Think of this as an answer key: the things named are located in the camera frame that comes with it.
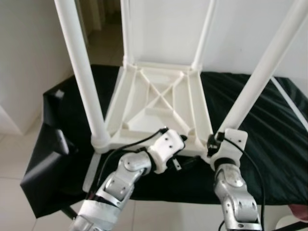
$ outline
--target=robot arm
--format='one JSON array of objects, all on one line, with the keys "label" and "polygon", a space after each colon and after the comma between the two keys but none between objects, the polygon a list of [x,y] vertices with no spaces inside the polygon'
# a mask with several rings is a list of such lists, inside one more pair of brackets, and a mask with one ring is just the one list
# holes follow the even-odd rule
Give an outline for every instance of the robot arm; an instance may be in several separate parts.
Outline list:
[{"label": "robot arm", "polygon": [[214,191],[221,202],[227,230],[262,230],[256,201],[247,191],[239,169],[242,152],[225,140],[244,149],[247,136],[245,131],[226,129],[216,139],[210,137],[207,144],[215,171]]},{"label": "robot arm", "polygon": [[168,129],[154,145],[138,154],[127,153],[119,160],[116,171],[111,173],[96,192],[94,200],[85,200],[70,231],[109,231],[134,190],[135,182],[154,171],[167,169],[167,161],[184,147],[185,136]]}]

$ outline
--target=white plastic frame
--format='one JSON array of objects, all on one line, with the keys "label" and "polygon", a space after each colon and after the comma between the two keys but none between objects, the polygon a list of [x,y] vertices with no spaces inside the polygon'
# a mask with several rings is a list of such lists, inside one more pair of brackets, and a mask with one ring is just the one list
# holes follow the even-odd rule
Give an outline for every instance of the white plastic frame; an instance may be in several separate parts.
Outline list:
[{"label": "white plastic frame", "polygon": [[[92,132],[92,145],[98,153],[103,153],[109,148],[108,142],[110,142],[110,137],[104,124],[93,76],[90,70],[90,63],[82,38],[75,0],[55,0],[55,3]],[[181,67],[185,69],[184,71],[182,70],[182,73],[187,75],[188,78],[190,78],[191,73],[194,75],[196,71],[201,71],[202,54],[209,36],[211,21],[214,17],[215,3],[216,0],[211,0],[210,2],[192,66],[190,68],[188,67],[188,69],[185,69],[186,67]],[[130,41],[131,21],[129,18],[128,0],[121,0],[121,9],[125,52],[123,60],[125,75],[129,72],[138,72],[140,68],[138,65],[143,64],[136,65],[133,60]],[[295,0],[281,27],[260,59],[255,71],[221,124],[219,131],[224,131],[226,128],[237,129],[240,126],[283,58],[296,32],[306,20],[307,14],[308,0]],[[156,66],[156,68],[164,67],[165,65]]]}]

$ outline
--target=black cable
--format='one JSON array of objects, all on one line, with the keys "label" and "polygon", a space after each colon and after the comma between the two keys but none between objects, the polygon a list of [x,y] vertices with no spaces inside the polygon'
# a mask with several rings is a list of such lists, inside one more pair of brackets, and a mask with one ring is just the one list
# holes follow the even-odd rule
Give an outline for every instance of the black cable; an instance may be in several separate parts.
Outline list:
[{"label": "black cable", "polygon": [[259,180],[260,180],[260,184],[261,184],[261,197],[262,197],[262,204],[261,204],[261,226],[262,226],[262,230],[264,231],[264,211],[265,211],[265,186],[264,186],[264,181],[261,175],[261,172],[258,168],[258,166],[255,164],[255,162],[253,161],[253,159],[250,157],[250,155],[245,152],[243,149],[241,149],[236,143],[232,142],[231,140],[224,138],[225,141],[229,142],[230,144],[232,144],[234,147],[236,147],[238,150],[240,150],[244,155],[247,156],[248,160],[252,163],[252,165],[254,166],[258,176],[259,176]]},{"label": "black cable", "polygon": [[120,147],[120,148],[118,148],[118,149],[113,150],[113,151],[107,156],[107,158],[105,159],[105,162],[104,162],[104,164],[103,164],[103,166],[102,166],[102,168],[101,168],[101,170],[100,170],[100,174],[99,174],[98,180],[96,181],[96,184],[95,184],[95,181],[93,180],[92,185],[91,185],[91,187],[90,187],[90,190],[89,190],[89,192],[88,192],[88,194],[87,194],[87,196],[86,196],[86,199],[89,199],[90,196],[91,196],[91,194],[96,193],[96,191],[98,190],[98,188],[99,188],[99,187],[101,186],[101,184],[103,183],[103,179],[102,179],[103,172],[104,172],[104,170],[105,170],[105,168],[106,168],[106,166],[107,166],[108,161],[110,160],[110,158],[111,158],[113,155],[115,155],[116,153],[118,153],[118,152],[120,152],[120,151],[123,151],[123,150],[126,149],[126,148],[129,148],[129,147],[138,145],[138,144],[140,144],[140,143],[146,142],[146,141],[152,139],[153,137],[155,137],[158,133],[160,133],[160,132],[164,133],[164,132],[167,131],[167,130],[168,130],[167,128],[159,129],[159,130],[158,130],[157,132],[155,132],[153,135],[151,135],[151,136],[149,136],[149,137],[147,137],[147,138],[145,138],[145,139],[143,139],[143,140],[141,140],[141,141],[138,141],[138,142],[135,142],[135,143],[131,143],[131,144],[128,144],[128,145],[124,145],[124,146],[122,146],[122,147]]},{"label": "black cable", "polygon": [[218,231],[221,230],[221,227],[223,226],[224,223],[225,223],[225,220],[223,220],[223,221],[221,222],[221,224],[219,225]]}]

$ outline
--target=black cloth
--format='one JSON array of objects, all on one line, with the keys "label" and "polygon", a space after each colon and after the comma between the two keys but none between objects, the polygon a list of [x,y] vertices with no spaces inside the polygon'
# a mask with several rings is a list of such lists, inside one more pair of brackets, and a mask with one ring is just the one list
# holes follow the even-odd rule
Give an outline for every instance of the black cloth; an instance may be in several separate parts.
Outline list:
[{"label": "black cloth", "polygon": [[[93,65],[92,72],[103,115],[106,116],[119,67]],[[216,131],[248,75],[203,72],[201,80],[213,130]],[[303,110],[308,100],[290,80],[283,78]],[[44,93],[44,123],[21,186],[36,215],[41,217],[85,197],[82,184],[93,154],[90,129],[74,77]],[[307,204],[307,131],[275,86],[263,90],[240,129],[248,132],[246,151],[259,166],[266,185],[267,205]],[[190,164],[178,157],[182,171],[168,169],[149,174],[136,183],[132,199],[219,204],[213,192],[214,172],[197,159]],[[105,175],[113,171],[118,157],[111,159]],[[249,192],[261,202],[260,184],[251,163],[241,158],[241,171]]]}]

